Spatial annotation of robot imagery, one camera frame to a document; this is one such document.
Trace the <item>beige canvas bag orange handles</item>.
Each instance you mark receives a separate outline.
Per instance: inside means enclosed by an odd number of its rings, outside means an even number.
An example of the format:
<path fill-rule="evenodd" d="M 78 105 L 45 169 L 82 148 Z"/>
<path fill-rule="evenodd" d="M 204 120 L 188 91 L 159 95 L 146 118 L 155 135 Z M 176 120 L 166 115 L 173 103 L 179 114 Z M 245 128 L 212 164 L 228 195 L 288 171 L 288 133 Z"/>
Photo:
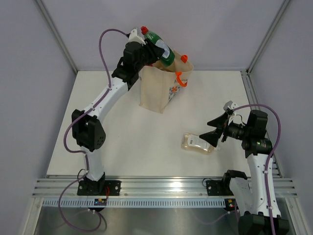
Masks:
<path fill-rule="evenodd" d="M 175 59 L 169 67 L 157 61 L 144 66 L 139 73 L 140 106 L 150 111 L 163 113 L 165 107 L 179 91 L 188 85 L 194 69 L 187 55 L 174 51 Z"/>

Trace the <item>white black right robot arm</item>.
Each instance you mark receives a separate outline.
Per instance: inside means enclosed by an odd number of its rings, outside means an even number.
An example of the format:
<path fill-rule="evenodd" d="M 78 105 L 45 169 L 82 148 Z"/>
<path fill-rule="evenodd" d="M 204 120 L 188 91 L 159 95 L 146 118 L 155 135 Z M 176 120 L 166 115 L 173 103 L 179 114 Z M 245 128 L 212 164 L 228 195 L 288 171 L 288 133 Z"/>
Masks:
<path fill-rule="evenodd" d="M 200 138 L 214 147 L 219 141 L 234 138 L 242 142 L 251 177 L 242 171 L 228 170 L 219 182 L 226 194 L 233 194 L 235 212 L 239 212 L 238 233 L 241 235 L 286 235 L 289 221 L 283 219 L 277 205 L 272 177 L 271 141 L 265 137 L 267 113 L 251 110 L 246 124 L 236 124 L 230 118 L 231 109 L 207 123 L 214 131 Z"/>

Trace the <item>clear soap bottle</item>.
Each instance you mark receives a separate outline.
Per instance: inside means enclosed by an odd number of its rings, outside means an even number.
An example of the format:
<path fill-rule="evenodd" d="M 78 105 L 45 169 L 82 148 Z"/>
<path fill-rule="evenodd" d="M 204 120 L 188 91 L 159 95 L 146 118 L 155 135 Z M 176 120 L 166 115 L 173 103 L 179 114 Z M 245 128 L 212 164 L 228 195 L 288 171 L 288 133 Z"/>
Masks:
<path fill-rule="evenodd" d="M 214 147 L 207 141 L 202 140 L 198 135 L 192 133 L 184 133 L 181 142 L 181 148 L 201 154 L 209 155 L 215 151 L 219 151 L 220 147 Z"/>

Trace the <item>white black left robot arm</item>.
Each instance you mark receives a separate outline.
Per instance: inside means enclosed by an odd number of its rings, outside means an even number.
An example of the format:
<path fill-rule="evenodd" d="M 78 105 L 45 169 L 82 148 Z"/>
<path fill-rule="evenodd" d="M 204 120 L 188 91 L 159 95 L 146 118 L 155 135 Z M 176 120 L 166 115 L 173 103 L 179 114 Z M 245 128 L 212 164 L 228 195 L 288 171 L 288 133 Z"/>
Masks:
<path fill-rule="evenodd" d="M 105 142 L 106 133 L 102 122 L 114 104 L 130 90 L 139 78 L 139 72 L 162 57 L 164 49 L 149 40 L 144 44 L 128 42 L 123 56 L 113 71 L 111 83 L 99 94 L 94 102 L 84 110 L 74 110 L 72 118 L 72 136 L 85 154 L 86 172 L 79 181 L 79 196 L 119 195 L 119 181 L 106 182 L 102 166 L 100 148 Z"/>

